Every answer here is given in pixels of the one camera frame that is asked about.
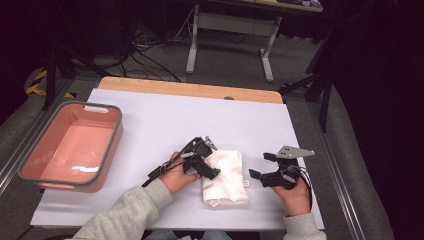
gray sweatshirt sleeve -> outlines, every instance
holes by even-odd
[[[166,186],[156,179],[149,186],[126,191],[108,210],[91,218],[73,239],[137,239],[157,221],[159,211],[172,202]]]
[[[295,217],[284,218],[287,234],[284,240],[325,240],[327,236],[318,230],[314,215],[307,213]]]

human hand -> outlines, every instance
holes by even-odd
[[[174,152],[172,154],[172,158],[174,158],[178,152]],[[166,188],[168,188],[171,194],[174,194],[181,189],[183,189],[186,185],[195,182],[200,175],[198,173],[194,173],[191,175],[186,175],[183,170],[184,159],[179,158],[174,163],[172,163],[168,169],[169,170],[165,175],[159,177],[160,180],[165,184]]]
[[[273,187],[272,190],[281,198],[291,217],[311,212],[309,189],[301,178],[291,190],[282,186]]]

person's arm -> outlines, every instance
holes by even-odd
[[[281,186],[273,187],[272,190],[283,201],[289,214],[284,218],[287,227],[284,240],[325,240],[327,238],[315,224],[310,209],[309,190],[301,178],[292,190],[286,190]]]
[[[170,167],[181,162],[179,159]],[[73,239],[141,239],[146,227],[157,221],[159,211],[172,202],[171,194],[199,178],[198,174],[185,175],[182,168],[178,165],[145,188],[126,191],[110,209],[91,218]]]

folded towel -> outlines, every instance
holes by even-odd
[[[205,162],[212,168],[221,169],[221,172],[213,180],[202,177],[203,203],[213,207],[248,203],[239,151],[214,151]]]

blue jeans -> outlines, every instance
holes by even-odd
[[[155,230],[145,240],[193,240],[190,236],[178,237],[171,230]],[[200,240],[231,240],[231,238],[223,231],[205,231]]]

